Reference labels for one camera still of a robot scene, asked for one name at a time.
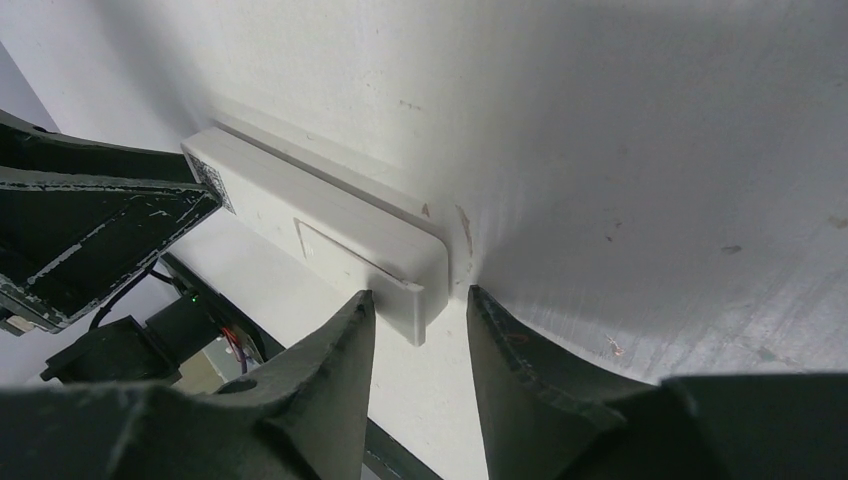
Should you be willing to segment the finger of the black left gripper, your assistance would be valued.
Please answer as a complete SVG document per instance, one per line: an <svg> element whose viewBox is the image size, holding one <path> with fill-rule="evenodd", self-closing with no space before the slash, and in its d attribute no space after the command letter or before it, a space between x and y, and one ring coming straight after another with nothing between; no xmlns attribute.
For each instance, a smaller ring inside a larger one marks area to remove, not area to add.
<svg viewBox="0 0 848 480"><path fill-rule="evenodd" d="M57 333L221 206L182 155L1 116L1 327Z"/></svg>

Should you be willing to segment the white remote control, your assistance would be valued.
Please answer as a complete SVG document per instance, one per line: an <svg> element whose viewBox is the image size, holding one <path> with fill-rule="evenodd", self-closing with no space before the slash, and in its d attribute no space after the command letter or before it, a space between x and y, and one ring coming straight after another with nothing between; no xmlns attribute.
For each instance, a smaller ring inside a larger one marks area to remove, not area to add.
<svg viewBox="0 0 848 480"><path fill-rule="evenodd" d="M211 182L228 211L309 270L296 220L423 286L426 329L446 307L449 258L436 236L219 128L181 147L196 177Z"/></svg>

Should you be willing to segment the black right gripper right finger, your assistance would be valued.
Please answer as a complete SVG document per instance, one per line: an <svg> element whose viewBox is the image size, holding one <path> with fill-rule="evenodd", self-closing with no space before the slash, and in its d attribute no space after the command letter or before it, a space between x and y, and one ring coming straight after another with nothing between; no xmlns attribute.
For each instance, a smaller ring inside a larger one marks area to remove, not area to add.
<svg viewBox="0 0 848 480"><path fill-rule="evenodd" d="M843 479L839 373L671 377L586 361L472 286L467 327L493 479Z"/></svg>

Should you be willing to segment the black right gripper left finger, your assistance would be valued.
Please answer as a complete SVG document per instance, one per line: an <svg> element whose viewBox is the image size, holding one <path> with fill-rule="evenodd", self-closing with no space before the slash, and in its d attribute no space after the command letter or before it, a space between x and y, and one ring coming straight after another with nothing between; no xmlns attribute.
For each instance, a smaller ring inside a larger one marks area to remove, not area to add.
<svg viewBox="0 0 848 480"><path fill-rule="evenodd" d="M356 479L375 350L373 294L211 394L157 382L1 393L5 479Z"/></svg>

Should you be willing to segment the white battery compartment cover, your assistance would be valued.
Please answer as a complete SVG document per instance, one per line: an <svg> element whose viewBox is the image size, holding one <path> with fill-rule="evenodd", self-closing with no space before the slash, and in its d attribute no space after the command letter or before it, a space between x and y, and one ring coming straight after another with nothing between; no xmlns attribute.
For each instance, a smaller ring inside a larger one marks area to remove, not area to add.
<svg viewBox="0 0 848 480"><path fill-rule="evenodd" d="M370 290L376 314L410 344L423 345L423 286L395 276L301 220L295 227L307 267L340 292Z"/></svg>

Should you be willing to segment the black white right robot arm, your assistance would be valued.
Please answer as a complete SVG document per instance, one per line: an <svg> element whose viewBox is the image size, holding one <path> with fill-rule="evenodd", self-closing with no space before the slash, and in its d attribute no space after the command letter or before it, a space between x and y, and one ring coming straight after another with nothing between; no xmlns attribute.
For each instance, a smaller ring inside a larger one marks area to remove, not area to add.
<svg viewBox="0 0 848 480"><path fill-rule="evenodd" d="M375 299L207 394L172 383L247 317L182 266L182 297L139 323L96 319L40 388L1 393L5 479L396 479L433 471L367 416ZM843 479L842 373L671 377L650 385L581 359L479 286L466 313L492 479Z"/></svg>

